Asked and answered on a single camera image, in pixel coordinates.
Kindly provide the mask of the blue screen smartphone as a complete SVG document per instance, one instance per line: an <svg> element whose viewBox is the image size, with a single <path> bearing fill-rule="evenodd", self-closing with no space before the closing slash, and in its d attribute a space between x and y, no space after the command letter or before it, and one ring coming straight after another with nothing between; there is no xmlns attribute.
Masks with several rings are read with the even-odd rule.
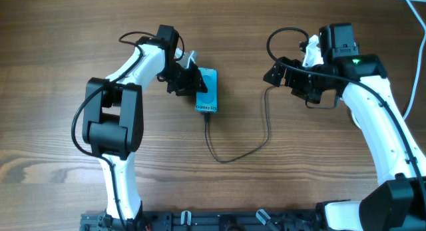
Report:
<svg viewBox="0 0 426 231"><path fill-rule="evenodd" d="M217 70L200 68L206 93L196 93L195 109L202 113L218 112L218 73Z"/></svg>

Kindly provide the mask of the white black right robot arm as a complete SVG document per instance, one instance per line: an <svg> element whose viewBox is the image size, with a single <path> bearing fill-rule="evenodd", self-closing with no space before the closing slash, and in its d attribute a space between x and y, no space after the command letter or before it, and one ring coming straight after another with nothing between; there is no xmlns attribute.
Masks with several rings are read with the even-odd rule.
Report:
<svg viewBox="0 0 426 231"><path fill-rule="evenodd" d="M401 116L377 55L362 55L350 23L334 23L300 43L302 61L277 57L264 75L291 88L311 109L334 90L354 115L368 145L378 186L360 201L316 206L320 230L424 230L425 155Z"/></svg>

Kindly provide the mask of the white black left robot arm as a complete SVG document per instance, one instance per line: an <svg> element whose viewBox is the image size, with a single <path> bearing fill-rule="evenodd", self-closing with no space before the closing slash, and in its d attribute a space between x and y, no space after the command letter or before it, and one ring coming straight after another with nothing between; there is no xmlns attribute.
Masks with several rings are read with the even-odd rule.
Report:
<svg viewBox="0 0 426 231"><path fill-rule="evenodd" d="M139 32L134 53L115 73L91 78L85 100L75 117L83 117L83 141L87 155L103 169L107 190L106 214L128 224L140 218L142 200L136 187L134 156L144 133L142 94L157 79L177 96L206 93L208 88L193 60L182 64L185 52L176 54L179 32L160 25L156 34Z"/></svg>

